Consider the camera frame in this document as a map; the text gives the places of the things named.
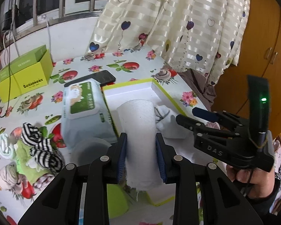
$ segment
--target table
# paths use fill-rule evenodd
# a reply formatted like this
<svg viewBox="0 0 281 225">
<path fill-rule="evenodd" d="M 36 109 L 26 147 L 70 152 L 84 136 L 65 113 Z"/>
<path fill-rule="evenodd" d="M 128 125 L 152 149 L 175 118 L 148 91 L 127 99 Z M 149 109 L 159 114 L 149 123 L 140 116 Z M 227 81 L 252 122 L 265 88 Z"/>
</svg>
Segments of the table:
<svg viewBox="0 0 281 225">
<path fill-rule="evenodd" d="M 147 45 L 140 44 L 135 49 L 113 54 L 95 54 L 93 60 L 87 60 L 84 57 L 71 58 L 54 62 L 53 65 L 51 80 L 47 86 L 35 89 L 10 101 L 6 116 L 0 118 L 0 134 L 7 133 L 19 136 L 20 127 L 24 122 L 39 128 L 43 127 L 47 130 L 48 137 L 53 138 L 52 140 L 57 143 L 66 163 L 69 163 L 69 152 L 60 136 L 60 116 L 64 83 L 72 79 L 78 79 L 101 70 L 108 70 L 112 73 L 116 77 L 115 83 L 155 78 L 188 116 L 193 117 L 191 110 L 194 106 L 206 109 L 183 79 Z M 6 109 L 7 103 L 1 103 L 1 115 L 5 113 Z M 177 154 L 187 157 L 192 162 L 206 165 L 208 162 L 215 161 L 212 157 L 194 149 L 193 143 L 185 145 L 173 140 L 173 146 Z M 6 165 L 15 164 L 14 160 L 7 160 L 0 156 L 0 169 Z M 22 190 L 20 194 L 14 190 L 0 189 L 0 210 L 12 225 L 17 224 L 47 184 L 48 181 L 36 188 L 33 187 L 33 184 L 23 184 L 22 182 L 19 184 Z M 149 204 L 140 201 L 136 206 L 139 209 L 130 207 L 130 213 L 128 211 L 124 214 L 123 219 L 121 217 L 112 219 L 111 224 L 145 225 L 146 223 L 157 224 L 160 222 L 172 224 L 171 215 L 173 213 L 170 211 L 173 212 L 173 206 L 174 202 L 171 201 L 160 207 L 152 208 Z"/>
</svg>

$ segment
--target smartphone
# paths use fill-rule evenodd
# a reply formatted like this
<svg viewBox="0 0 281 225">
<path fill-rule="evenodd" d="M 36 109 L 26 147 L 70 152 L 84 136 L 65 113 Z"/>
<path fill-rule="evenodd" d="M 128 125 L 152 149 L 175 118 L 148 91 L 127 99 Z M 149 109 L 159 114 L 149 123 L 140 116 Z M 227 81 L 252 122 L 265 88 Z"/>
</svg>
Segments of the smartphone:
<svg viewBox="0 0 281 225">
<path fill-rule="evenodd" d="M 116 81 L 116 78 L 109 71 L 103 70 L 103 71 L 100 71 L 97 73 L 86 75 L 79 79 L 72 80 L 70 82 L 67 82 L 64 84 L 64 86 L 68 87 L 71 84 L 76 84 L 76 83 L 79 83 L 81 81 L 88 80 L 88 79 L 94 79 L 94 80 L 98 81 L 100 83 L 101 87 Z"/>
</svg>

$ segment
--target wooden wardrobe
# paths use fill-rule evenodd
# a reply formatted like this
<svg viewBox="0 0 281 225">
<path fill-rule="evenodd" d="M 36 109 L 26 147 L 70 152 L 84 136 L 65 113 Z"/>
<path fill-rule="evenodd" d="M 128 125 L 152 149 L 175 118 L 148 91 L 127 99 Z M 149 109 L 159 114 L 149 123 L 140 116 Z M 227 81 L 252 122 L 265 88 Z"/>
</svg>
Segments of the wooden wardrobe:
<svg viewBox="0 0 281 225">
<path fill-rule="evenodd" d="M 211 109 L 248 118 L 248 74 L 269 81 L 269 129 L 275 138 L 281 133 L 281 8 L 276 0 L 251 0 L 238 66 L 231 65 L 220 77 Z"/>
</svg>

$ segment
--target white striped curtain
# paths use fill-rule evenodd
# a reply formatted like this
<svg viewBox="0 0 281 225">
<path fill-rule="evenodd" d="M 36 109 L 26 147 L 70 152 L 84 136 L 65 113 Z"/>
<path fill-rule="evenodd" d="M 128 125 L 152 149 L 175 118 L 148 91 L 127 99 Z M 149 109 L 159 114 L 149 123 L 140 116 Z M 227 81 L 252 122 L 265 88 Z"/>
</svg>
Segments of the white striped curtain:
<svg viewBox="0 0 281 225">
<path fill-rule="evenodd" d="M 86 57 L 140 49 L 145 41 L 176 71 L 195 69 L 215 85 L 237 66 L 249 7 L 250 0 L 109 0 Z"/>
</svg>

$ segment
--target wet wipes package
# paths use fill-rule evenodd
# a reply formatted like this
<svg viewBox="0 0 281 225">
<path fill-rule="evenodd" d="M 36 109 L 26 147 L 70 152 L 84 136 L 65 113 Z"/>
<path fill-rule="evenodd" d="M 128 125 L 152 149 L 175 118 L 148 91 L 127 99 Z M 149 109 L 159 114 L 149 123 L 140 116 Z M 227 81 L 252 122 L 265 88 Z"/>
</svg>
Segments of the wet wipes package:
<svg viewBox="0 0 281 225">
<path fill-rule="evenodd" d="M 88 79 L 65 87 L 61 134 L 70 150 L 90 138 L 117 141 L 99 82 Z"/>
</svg>

